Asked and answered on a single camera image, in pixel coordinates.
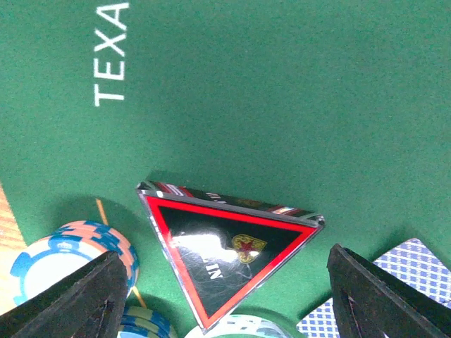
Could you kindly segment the ten chips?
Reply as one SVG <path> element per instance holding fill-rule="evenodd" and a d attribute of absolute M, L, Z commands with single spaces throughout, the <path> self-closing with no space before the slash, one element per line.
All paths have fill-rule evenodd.
<path fill-rule="evenodd" d="M 91 220 L 67 223 L 41 238 L 15 259 L 13 302 L 19 306 L 61 281 L 106 251 L 115 251 L 125 266 L 128 293 L 140 271 L 134 246 L 118 230 Z"/>

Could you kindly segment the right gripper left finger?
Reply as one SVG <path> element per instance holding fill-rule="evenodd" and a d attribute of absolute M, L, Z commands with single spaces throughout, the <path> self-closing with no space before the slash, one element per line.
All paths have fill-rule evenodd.
<path fill-rule="evenodd" d="M 116 337 L 128 293 L 117 252 L 107 251 L 1 316 L 2 337 Z"/>

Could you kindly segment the clear round button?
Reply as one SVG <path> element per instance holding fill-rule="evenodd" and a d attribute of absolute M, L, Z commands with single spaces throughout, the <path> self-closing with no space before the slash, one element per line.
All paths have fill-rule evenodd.
<path fill-rule="evenodd" d="M 252 337 L 292 337 L 288 331 L 270 320 L 254 315 L 241 314 L 223 317 L 207 333 L 203 333 L 201 327 L 197 326 L 190 330 L 185 337 L 222 337 L 233 334 L 244 334 Z"/>

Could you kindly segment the card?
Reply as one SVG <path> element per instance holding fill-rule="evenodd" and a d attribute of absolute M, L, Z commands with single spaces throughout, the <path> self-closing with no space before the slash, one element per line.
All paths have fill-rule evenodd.
<path fill-rule="evenodd" d="M 374 262 L 379 268 L 430 299 L 450 307 L 450 270 L 419 239 L 409 239 L 387 251 Z M 305 337 L 339 337 L 333 300 L 315 308 L 297 323 Z"/>

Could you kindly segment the fifty chips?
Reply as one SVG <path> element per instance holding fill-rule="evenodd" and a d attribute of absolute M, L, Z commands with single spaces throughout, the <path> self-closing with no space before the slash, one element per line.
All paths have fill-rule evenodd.
<path fill-rule="evenodd" d="M 126 306 L 118 337 L 178 337 L 174 326 L 162 314 L 148 308 Z"/>

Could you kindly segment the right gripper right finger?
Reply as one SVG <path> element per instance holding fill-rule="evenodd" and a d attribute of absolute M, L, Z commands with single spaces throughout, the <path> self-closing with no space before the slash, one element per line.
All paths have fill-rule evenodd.
<path fill-rule="evenodd" d="M 449 337 L 450 309 L 335 244 L 327 269 L 341 337 Z"/>

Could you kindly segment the red triangle dealer button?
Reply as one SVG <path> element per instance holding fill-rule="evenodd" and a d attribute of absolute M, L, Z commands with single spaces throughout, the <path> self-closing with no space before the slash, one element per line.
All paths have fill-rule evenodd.
<path fill-rule="evenodd" d="M 136 192 L 202 333 L 325 225 L 317 212 L 164 182 L 141 182 Z"/>

